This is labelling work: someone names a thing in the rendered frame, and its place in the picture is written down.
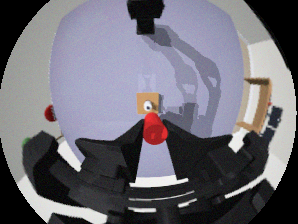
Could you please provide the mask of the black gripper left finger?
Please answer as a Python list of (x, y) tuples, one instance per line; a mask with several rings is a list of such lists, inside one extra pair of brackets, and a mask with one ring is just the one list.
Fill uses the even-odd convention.
[(142, 139), (144, 139), (145, 120), (141, 119), (124, 135), (118, 136), (116, 140), (74, 140), (77, 149), (80, 149), (85, 157), (94, 160), (105, 161), (105, 163), (120, 164), (130, 183), (136, 184), (137, 167), (140, 163)]

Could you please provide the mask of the tan wooden block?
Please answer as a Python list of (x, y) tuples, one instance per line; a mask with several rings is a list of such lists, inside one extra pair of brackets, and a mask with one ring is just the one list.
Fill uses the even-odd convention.
[[(138, 92), (137, 97), (137, 115), (148, 115), (148, 113), (157, 113), (158, 104), (160, 104), (160, 93), (157, 92)], [(145, 111), (145, 101), (152, 103), (152, 109)]]

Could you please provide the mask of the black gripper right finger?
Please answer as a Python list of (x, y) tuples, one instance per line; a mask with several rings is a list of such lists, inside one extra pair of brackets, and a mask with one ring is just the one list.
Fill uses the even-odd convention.
[(169, 155), (172, 157), (174, 175), (177, 181), (186, 179), (186, 173), (196, 168), (196, 165), (204, 159), (206, 153), (221, 148), (222, 145), (229, 145), (233, 140), (233, 135), (221, 135), (216, 137), (198, 137), (193, 133), (184, 131), (176, 124), (169, 123), (168, 120), (162, 121), (162, 125), (168, 129), (168, 147)]

